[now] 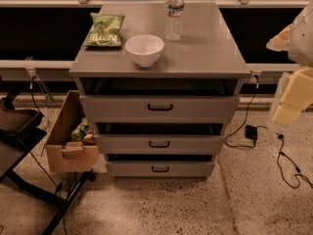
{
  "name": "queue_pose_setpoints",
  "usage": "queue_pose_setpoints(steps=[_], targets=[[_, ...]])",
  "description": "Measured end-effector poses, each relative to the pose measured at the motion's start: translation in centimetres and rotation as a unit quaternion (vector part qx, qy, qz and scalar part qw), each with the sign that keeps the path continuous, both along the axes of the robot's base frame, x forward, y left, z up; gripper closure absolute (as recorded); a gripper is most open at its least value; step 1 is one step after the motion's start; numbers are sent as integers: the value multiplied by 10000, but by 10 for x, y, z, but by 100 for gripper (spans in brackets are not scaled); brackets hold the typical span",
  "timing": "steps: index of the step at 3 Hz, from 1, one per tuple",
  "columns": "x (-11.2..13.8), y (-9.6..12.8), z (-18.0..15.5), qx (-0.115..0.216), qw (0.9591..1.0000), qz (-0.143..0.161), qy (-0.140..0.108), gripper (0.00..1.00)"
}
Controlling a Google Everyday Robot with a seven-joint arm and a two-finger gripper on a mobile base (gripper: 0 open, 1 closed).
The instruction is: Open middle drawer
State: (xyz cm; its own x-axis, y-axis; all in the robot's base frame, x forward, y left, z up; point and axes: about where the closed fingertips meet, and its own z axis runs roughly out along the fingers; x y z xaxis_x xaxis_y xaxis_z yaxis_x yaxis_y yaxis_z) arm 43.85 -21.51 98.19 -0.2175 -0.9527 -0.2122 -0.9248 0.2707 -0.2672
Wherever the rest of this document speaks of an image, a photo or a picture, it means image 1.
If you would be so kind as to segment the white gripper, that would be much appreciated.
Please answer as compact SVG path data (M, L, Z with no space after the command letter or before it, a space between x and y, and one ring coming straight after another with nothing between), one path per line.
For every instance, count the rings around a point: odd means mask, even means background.
M289 80L275 113L273 122L279 126L293 125L313 103L313 69L303 67L295 71Z

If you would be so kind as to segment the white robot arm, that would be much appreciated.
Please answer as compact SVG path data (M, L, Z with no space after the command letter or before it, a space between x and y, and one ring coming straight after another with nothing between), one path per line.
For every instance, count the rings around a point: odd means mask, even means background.
M289 59L299 64L288 80L280 79L282 92L274 104L271 121L289 127L301 113L313 104L313 2L310 2L279 34L271 38L266 48L287 51Z

